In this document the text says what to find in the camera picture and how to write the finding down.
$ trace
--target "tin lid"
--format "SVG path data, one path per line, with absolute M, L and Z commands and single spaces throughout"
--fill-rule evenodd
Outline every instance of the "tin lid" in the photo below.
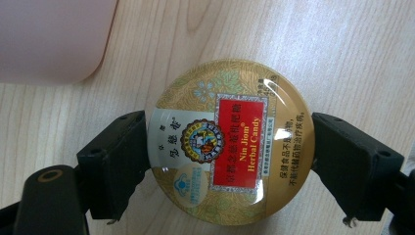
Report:
M 296 88 L 242 60 L 178 77 L 150 120 L 149 159 L 168 198 L 199 219 L 240 225 L 287 205 L 304 183 L 314 128 Z

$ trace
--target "light wooden surface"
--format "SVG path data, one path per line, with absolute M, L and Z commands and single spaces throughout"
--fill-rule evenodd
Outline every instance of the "light wooden surface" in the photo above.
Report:
M 402 155 L 415 136 L 415 1 L 119 0 L 102 66 L 74 85 L 0 84 L 0 207 L 49 165 L 75 154 L 113 119 L 146 110 L 180 73 L 213 59 L 263 63 L 313 112 L 344 118 Z M 379 234 L 350 229 L 310 173 L 281 211 L 225 227 L 177 209 L 148 171 L 121 221 L 89 220 L 91 234 Z

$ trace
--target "gold tin lid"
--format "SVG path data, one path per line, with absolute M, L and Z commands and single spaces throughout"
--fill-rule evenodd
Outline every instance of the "gold tin lid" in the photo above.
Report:
M 220 60 L 178 77 L 150 120 L 149 159 L 168 198 L 199 219 L 274 214 L 310 171 L 314 127 L 296 88 L 258 63 Z

